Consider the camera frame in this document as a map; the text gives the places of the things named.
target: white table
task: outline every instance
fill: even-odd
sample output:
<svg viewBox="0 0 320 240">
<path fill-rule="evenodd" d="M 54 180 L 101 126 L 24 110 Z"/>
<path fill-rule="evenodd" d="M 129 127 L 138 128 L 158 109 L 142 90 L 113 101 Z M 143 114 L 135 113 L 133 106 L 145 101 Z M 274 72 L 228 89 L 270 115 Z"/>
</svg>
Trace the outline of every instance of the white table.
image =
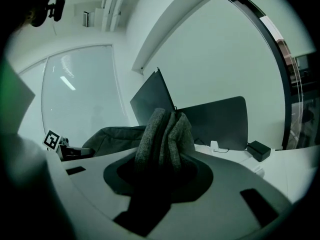
<svg viewBox="0 0 320 240">
<path fill-rule="evenodd" d="M 270 156 L 262 162 L 255 160 L 247 151 L 218 153 L 205 145 L 196 145 L 195 150 L 239 163 L 253 172 L 263 169 L 263 179 L 295 203 L 305 195 L 317 171 L 320 146 L 281 151 L 272 149 Z"/>
</svg>

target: gray fabric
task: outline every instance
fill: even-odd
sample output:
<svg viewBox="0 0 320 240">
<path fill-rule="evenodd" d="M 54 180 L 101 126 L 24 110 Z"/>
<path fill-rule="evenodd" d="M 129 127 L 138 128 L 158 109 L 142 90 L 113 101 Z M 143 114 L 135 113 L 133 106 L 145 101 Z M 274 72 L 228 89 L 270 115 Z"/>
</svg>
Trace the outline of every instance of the gray fabric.
<svg viewBox="0 0 320 240">
<path fill-rule="evenodd" d="M 82 147 L 93 149 L 94 157 L 137 148 L 145 129 L 146 126 L 106 127 L 95 133 Z"/>
<path fill-rule="evenodd" d="M 134 170 L 136 173 L 179 174 L 183 168 L 180 153 L 194 151 L 191 124 L 185 114 L 172 112 L 166 121 L 165 110 L 157 108 L 151 116 L 138 147 Z M 159 130 L 165 124 L 164 133 Z"/>
</svg>

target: desk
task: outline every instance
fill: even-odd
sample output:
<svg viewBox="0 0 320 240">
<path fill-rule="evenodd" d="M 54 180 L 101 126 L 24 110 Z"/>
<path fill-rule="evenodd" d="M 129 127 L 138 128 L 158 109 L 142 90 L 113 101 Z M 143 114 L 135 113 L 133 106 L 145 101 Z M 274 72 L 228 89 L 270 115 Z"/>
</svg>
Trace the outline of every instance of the desk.
<svg viewBox="0 0 320 240">
<path fill-rule="evenodd" d="M 210 147 L 204 145 L 196 145 L 195 150 L 239 163 L 253 172 L 263 169 L 263 179 L 295 203 L 305 195 L 317 171 L 320 145 L 294 150 L 272 149 L 270 156 L 262 162 L 255 160 L 247 151 L 218 153 L 211 152 Z"/>
</svg>

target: small black box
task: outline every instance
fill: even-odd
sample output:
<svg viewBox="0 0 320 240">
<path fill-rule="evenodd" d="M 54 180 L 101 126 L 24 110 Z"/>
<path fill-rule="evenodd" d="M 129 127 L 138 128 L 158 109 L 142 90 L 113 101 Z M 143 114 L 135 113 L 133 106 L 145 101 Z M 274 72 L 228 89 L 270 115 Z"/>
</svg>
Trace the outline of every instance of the small black box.
<svg viewBox="0 0 320 240">
<path fill-rule="evenodd" d="M 270 156 L 271 148 L 254 141 L 248 144 L 246 149 L 258 162 L 262 162 Z"/>
</svg>

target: cable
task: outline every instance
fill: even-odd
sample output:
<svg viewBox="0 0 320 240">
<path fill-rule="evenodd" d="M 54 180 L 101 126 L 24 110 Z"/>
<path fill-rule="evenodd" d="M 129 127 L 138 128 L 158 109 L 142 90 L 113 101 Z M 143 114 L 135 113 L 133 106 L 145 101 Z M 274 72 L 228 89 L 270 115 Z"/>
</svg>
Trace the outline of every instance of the cable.
<svg viewBox="0 0 320 240">
<path fill-rule="evenodd" d="M 220 151 L 214 151 L 214 150 L 212 150 L 213 152 L 217 152 L 217 153 L 228 153 L 229 152 L 229 148 L 228 148 L 228 150 L 226 151 L 226 152 L 220 152 Z"/>
</svg>

